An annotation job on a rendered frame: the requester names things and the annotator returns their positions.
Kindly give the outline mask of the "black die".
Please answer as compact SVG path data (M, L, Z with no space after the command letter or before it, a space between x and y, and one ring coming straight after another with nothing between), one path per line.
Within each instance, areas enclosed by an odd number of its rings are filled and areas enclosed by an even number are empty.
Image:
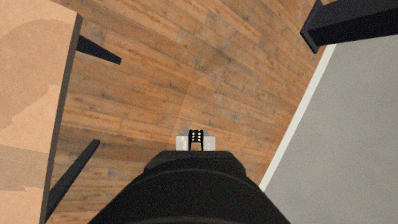
M201 143L201 130L191 130L191 142Z

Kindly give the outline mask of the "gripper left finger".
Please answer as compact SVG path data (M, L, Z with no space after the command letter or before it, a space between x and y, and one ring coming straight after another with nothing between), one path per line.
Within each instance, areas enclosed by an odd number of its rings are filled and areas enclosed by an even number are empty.
M186 129L182 135L176 136L176 150L191 150L191 129Z

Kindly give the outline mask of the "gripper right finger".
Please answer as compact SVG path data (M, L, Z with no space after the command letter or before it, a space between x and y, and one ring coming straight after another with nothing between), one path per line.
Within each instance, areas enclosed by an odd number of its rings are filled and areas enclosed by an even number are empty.
M215 136L209 135L206 129L201 129L201 150L215 151Z

